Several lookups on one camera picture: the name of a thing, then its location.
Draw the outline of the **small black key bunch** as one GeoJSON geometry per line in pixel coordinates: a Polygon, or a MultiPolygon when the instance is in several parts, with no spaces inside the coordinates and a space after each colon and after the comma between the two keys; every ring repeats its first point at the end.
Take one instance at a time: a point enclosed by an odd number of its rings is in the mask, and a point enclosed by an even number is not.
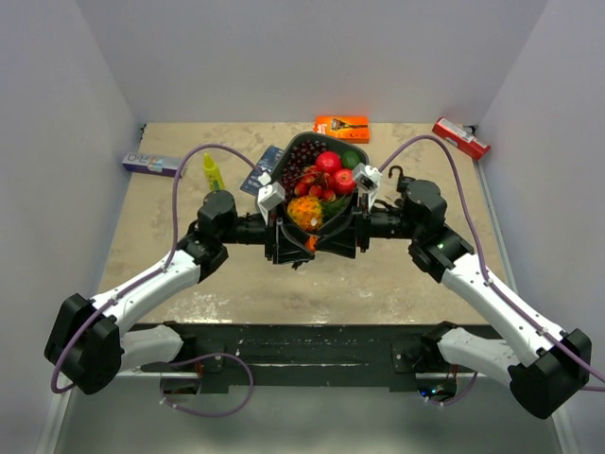
{"type": "Polygon", "coordinates": [[[291,268],[294,271],[296,271],[300,266],[302,266],[305,263],[307,263],[307,260],[299,260],[299,261],[293,262],[291,268]]]}

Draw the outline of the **orange black padlock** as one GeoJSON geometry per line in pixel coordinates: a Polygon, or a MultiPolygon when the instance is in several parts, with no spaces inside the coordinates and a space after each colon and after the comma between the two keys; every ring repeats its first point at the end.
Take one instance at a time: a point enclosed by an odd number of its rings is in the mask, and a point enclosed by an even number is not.
{"type": "Polygon", "coordinates": [[[317,242],[318,238],[316,236],[310,236],[305,242],[305,248],[314,253],[317,250],[317,242]]]}

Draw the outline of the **large black key bunch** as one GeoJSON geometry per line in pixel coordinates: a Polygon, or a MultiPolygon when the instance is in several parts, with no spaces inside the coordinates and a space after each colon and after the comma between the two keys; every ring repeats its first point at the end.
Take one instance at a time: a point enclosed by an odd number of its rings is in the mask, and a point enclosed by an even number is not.
{"type": "Polygon", "coordinates": [[[375,205],[378,205],[380,208],[384,209],[385,211],[398,211],[401,209],[401,203],[396,201],[396,202],[388,202],[388,201],[384,201],[384,200],[376,200],[375,205]]]}

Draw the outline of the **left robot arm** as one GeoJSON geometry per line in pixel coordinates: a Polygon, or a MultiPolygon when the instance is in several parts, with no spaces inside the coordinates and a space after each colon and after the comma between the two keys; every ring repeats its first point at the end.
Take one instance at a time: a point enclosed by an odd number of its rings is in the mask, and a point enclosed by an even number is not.
{"type": "Polygon", "coordinates": [[[175,328],[133,327],[152,309],[214,273],[228,257],[227,244],[268,244],[286,234],[280,220],[267,225],[261,215],[238,216],[231,193],[208,195],[186,236],[157,264],[93,298],[76,293],[62,303],[44,349],[54,365],[52,391],[77,387],[97,393],[117,374],[153,363],[189,369],[196,348],[175,328]]]}

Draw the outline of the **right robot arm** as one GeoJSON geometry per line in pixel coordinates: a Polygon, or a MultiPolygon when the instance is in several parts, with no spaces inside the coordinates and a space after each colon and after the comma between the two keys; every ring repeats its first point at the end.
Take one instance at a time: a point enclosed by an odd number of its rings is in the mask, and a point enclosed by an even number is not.
{"type": "Polygon", "coordinates": [[[435,183],[405,178],[395,208],[360,205],[329,235],[305,243],[311,252],[355,254],[372,238],[410,242],[413,263],[456,293],[498,333],[496,340],[441,323],[421,349],[423,365],[434,372],[459,365],[510,389],[531,415],[546,419],[589,380],[592,342],[581,330],[566,331],[526,303],[486,266],[471,246],[444,221],[447,203],[435,183]]]}

